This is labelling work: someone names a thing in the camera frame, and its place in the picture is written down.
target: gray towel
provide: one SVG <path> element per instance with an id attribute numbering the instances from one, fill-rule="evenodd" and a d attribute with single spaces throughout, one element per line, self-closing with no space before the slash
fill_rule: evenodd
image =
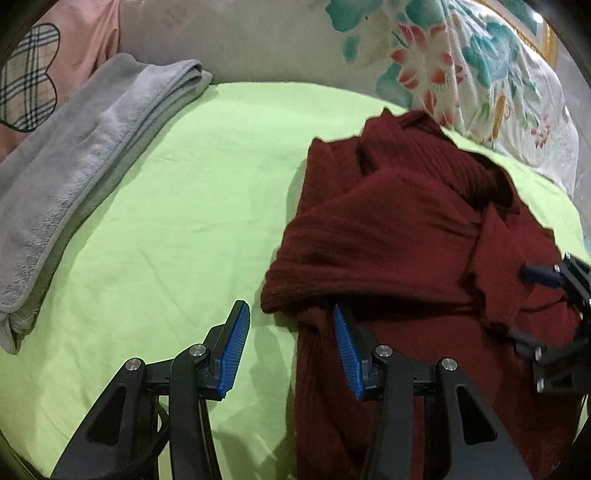
<path id="1" fill-rule="evenodd" d="M 33 327 L 72 235 L 211 82 L 195 60 L 106 62 L 0 164 L 0 346 Z"/>

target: bed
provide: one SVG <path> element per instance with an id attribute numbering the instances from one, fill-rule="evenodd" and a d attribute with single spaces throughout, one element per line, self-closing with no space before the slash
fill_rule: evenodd
<path id="1" fill-rule="evenodd" d="M 50 474 L 128 358 L 174 357 L 244 299 L 252 326 L 235 387 L 210 406 L 220 467 L 224 478 L 294 478 L 297 333 L 262 313 L 260 289 L 295 214 L 311 140 L 358 134 L 384 107 L 404 112 L 318 85 L 228 83 L 170 120 L 70 241 L 19 354 L 0 352 L 0 430 L 12 447 Z M 561 252 L 589 260 L 561 188 L 447 133 L 506 168 Z"/>

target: plaid heart patch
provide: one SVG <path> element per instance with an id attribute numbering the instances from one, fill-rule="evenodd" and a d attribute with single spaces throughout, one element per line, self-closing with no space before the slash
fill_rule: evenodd
<path id="1" fill-rule="evenodd" d="M 0 124 L 32 132 L 56 109 L 57 92 L 47 74 L 60 46 L 53 24 L 35 25 L 0 72 Z"/>

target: gold frame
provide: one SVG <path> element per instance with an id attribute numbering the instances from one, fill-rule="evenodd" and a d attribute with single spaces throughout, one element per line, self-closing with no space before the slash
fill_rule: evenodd
<path id="1" fill-rule="evenodd" d="M 519 37 L 519 39 L 525 43 L 529 48 L 536 51 L 551 67 L 556 66 L 556 55 L 557 55 L 557 43 L 556 43 L 556 34 L 550 28 L 550 26 L 544 22 L 543 26 L 545 28 L 544 32 L 544 51 L 541 51 L 540 48 L 535 45 L 524 33 L 519 30 L 519 28 L 515 25 L 511 18 L 507 18 L 503 12 L 500 12 L 497 8 L 493 7 L 486 0 L 473 0 L 477 4 L 481 4 L 489 9 L 491 9 L 494 13 L 499 15 L 503 20 L 505 20 Z"/>

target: pillow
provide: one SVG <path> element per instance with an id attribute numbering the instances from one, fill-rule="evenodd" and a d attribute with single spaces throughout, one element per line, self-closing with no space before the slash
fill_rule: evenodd
<path id="1" fill-rule="evenodd" d="M 424 108 L 573 193 L 579 140 L 558 77 L 474 2 L 122 0 L 121 50 L 199 58 L 217 82 L 313 82 Z"/>
<path id="2" fill-rule="evenodd" d="M 117 53 L 119 0 L 60 0 L 0 70 L 0 162 Z"/>

